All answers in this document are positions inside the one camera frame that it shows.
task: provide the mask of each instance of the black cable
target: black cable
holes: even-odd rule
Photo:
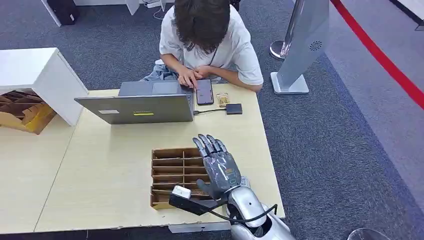
[[[215,215],[215,216],[217,216],[219,218],[222,218],[224,220],[230,221],[231,223],[242,223],[243,224],[243,223],[248,223],[248,222],[252,222],[252,221],[258,220],[258,219],[262,218],[263,216],[267,215],[273,209],[275,209],[274,214],[277,215],[277,204],[274,204],[270,209],[266,210],[262,214],[254,217],[254,218],[251,218],[251,219],[232,219],[232,218],[223,216],[223,215],[221,215],[219,213],[216,213],[216,212],[214,212],[212,210],[210,210],[209,213],[211,213],[211,214],[213,214],[213,215]]]
[[[193,115],[198,115],[198,114],[202,114],[202,113],[208,113],[208,112],[215,112],[215,111],[225,111],[227,110],[226,108],[217,108],[217,109],[212,109],[212,110],[206,110],[206,111],[193,111]]]

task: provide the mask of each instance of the cardboard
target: cardboard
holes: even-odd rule
[[[11,91],[0,96],[0,126],[39,135],[56,112],[41,98]]]
[[[191,197],[210,200],[198,189],[197,179],[210,183],[197,148],[156,149],[151,151],[150,206],[156,210],[174,208],[168,202],[176,185],[191,190]]]

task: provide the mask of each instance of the white t-shirt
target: white t-shirt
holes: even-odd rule
[[[209,65],[214,54],[205,56],[197,47],[191,51],[185,49],[177,35],[174,19],[174,7],[171,7],[162,21],[159,43],[160,54],[173,54],[189,69]],[[228,69],[232,64],[235,65],[238,78],[243,83],[261,85],[264,82],[258,57],[251,44],[251,35],[237,10],[230,6],[228,31],[216,51],[211,66]]]

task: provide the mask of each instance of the speaker grille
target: speaker grille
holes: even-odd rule
[[[315,52],[318,51],[321,47],[323,46],[323,42],[322,41],[314,41],[309,45],[309,50]]]

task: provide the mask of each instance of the robotic finger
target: robotic finger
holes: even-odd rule
[[[197,139],[196,137],[193,137],[193,142],[194,144],[196,144],[197,148],[199,149],[199,153],[201,155],[202,158],[205,158],[208,156],[208,152],[206,151],[205,147],[203,147],[202,143],[200,142],[199,139]]]
[[[212,144],[213,148],[216,152],[222,152],[221,146],[218,144],[218,142],[215,140],[215,138],[211,135],[206,135],[206,138],[209,140],[209,142]]]
[[[224,143],[219,139],[215,139],[215,140],[218,143],[219,147],[222,149],[222,151],[224,153],[228,153],[227,148],[225,147]]]
[[[206,149],[206,151],[209,155],[215,152],[214,148],[212,147],[212,145],[208,141],[208,139],[205,137],[205,135],[199,134],[198,137],[203,142],[204,148]]]

